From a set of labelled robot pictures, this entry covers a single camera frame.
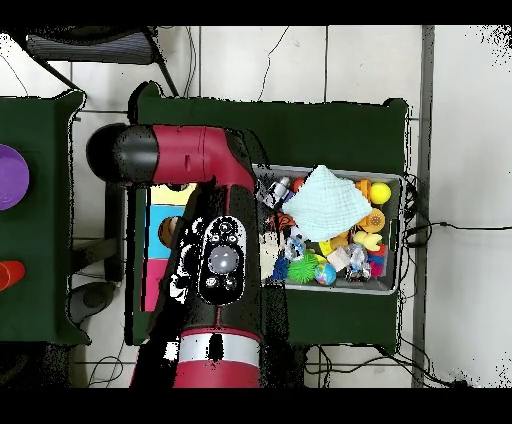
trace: plastic bin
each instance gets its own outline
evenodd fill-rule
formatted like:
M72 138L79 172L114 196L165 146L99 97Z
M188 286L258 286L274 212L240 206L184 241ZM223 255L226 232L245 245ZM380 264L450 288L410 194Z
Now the plastic bin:
M265 186L271 182L279 180L281 177L305 177L313 169L301 167L289 167L272 165L270 169L262 165L253 165L253 170L258 179ZM382 212L386 217L386 226L379 234L382 235L382 242L388 245L387 263L385 265L384 276L371 278L366 282L349 282L344 278L338 278L330 286L320 286L315 281L306 284L299 284L286 280L286 288L293 290L309 291L332 291L345 293L359 293L368 295L390 295L394 293L400 283L400 258L402 252L402 236L404 229L403 212L405 206L405 180L399 175L376 174L371 172L354 172L330 170L338 177L359 181L368 179L372 183L383 182L391 188L391 198L382 205ZM258 202L258 215L266 215L264 207ZM260 219L259 231L263 232L263 219Z

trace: chair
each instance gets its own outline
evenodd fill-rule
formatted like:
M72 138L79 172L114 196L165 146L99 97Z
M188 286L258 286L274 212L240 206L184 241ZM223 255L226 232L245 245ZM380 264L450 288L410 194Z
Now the chair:
M61 26L53 29L0 27L0 32L9 34L36 63L70 88L79 90L48 61L133 65L156 63L172 95L179 95L155 42L158 36L155 26Z

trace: small ball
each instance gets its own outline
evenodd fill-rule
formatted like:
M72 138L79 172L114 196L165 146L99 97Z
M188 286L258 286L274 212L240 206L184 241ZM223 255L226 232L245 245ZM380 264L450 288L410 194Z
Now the small ball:
M391 189L385 183L373 183L370 188L370 200L376 205L386 203L391 197Z
M336 281L336 269L329 263L321 263L315 268L315 279L322 286L329 286Z

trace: chair leg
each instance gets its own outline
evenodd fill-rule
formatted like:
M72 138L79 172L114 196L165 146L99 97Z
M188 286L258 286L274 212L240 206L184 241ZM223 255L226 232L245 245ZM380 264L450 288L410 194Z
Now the chair leg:
M41 67L46 69L50 74L52 74L55 78L58 78L61 82L66 84L69 88L82 91L82 90L80 90L80 88L77 85L73 84L64 75L62 75L59 71L57 71L54 67L52 67L48 62L46 62L45 60L39 59L38 57L35 57L35 56L31 56L31 57L38 65L40 65Z

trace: plastic toy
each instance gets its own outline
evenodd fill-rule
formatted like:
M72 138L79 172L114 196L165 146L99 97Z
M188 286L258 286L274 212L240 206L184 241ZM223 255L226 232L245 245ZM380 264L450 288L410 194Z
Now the plastic toy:
M288 267L288 278L295 282L304 284L315 278L315 269L318 261L315 256L309 252L304 253L300 261L290 263Z
M12 208L25 197L29 179L23 156L12 147L0 144L0 211Z
M0 262L0 291L16 284L25 276L25 267L20 261Z
M368 225L361 225L367 233L378 233L386 224L386 217L381 210L373 208L372 213L367 216Z
M368 234L365 231L358 231L352 239L354 243L363 245L370 252L378 252L380 250L380 246L377 243L381 240L382 236L380 234Z
M270 278L273 280L284 280L286 275L288 274L288 266L290 262L284 257L284 255L279 255L274 265L274 272Z
M323 264L327 262L327 259L324 258L322 255L317 255L316 253L313 253L315 255L316 260L319 264Z
M348 281L367 281L371 277L371 267L368 263L366 249L353 243L347 248L350 254L350 264L348 265L346 278Z
M336 270L329 263L318 264L315 268L315 279L322 286L330 286L336 281Z
M347 247L348 246L348 234L349 231L345 231L340 235L333 237L329 240L329 245L332 250L336 250L338 247Z
M268 217L267 222L269 224L269 227L272 231L275 231L275 216L277 215L277 226L279 231L283 231L285 227L293 227L295 224L295 221L290 215L285 215L282 212L277 212L277 214L272 214Z
M361 193L363 193L363 196L365 197L368 202L370 202L370 189L371 189L372 183L370 180L361 180L356 182L356 188L358 190L361 190ZM361 221L357 223L357 225L368 225L368 218L365 216Z
M327 260L334 267L336 272L350 265L350 256L343 247L338 247L334 252L327 256Z
M271 209L276 209L279 203L290 200L289 196L290 179L288 177L281 178L278 182L272 183L267 190L261 181L258 181L258 190L256 192L256 200L264 203Z
M370 275L372 277L382 277L384 274L384 266L376 264L375 262L368 262L370 265Z
M306 245L299 239L289 237L284 248L284 257L289 261L299 261L306 252Z
M293 182L293 185L292 185L292 190L294 193L297 193L299 191L299 188L301 187L301 185L304 184L304 178L300 177L300 178L297 178L294 182Z
M373 183L370 188L370 200L376 205L383 205L391 197L391 189L385 183Z

